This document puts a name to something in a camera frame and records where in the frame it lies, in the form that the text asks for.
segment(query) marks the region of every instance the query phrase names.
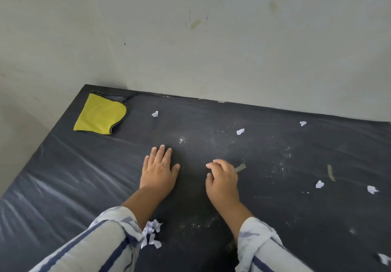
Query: sleeve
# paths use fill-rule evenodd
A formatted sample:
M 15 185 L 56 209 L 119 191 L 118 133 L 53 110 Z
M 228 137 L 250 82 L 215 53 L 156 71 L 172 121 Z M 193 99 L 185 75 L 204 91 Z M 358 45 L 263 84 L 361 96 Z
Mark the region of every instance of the sleeve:
M 238 236 L 236 272 L 311 272 L 301 260 L 291 254 L 276 231 L 255 217 L 248 218 Z
M 133 271 L 143 238 L 134 214 L 126 207 L 113 207 L 31 272 Z

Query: person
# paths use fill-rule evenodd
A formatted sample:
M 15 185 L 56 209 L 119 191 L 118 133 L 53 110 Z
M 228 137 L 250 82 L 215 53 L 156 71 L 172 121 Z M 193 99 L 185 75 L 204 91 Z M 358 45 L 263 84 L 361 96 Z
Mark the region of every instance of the person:
M 33 272 L 133 271 L 142 229 L 175 186 L 180 165 L 170 170 L 172 149 L 153 147 L 144 159 L 140 187 L 121 206 L 105 210 L 90 227 L 37 264 Z M 238 248 L 237 272 L 312 271 L 281 243 L 276 231 L 240 202 L 238 175 L 224 160 L 206 165 L 209 200 L 232 231 Z

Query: striped sleeve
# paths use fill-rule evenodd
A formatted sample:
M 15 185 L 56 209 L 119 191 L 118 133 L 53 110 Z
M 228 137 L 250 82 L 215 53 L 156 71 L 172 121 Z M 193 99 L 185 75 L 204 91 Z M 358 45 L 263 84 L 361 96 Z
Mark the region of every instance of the striped sleeve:
M 126 207 L 113 207 L 31 272 L 133 271 L 143 238 L 134 214 Z
M 238 236 L 239 265 L 236 272 L 311 272 L 290 253 L 276 231 L 257 218 L 248 218 Z

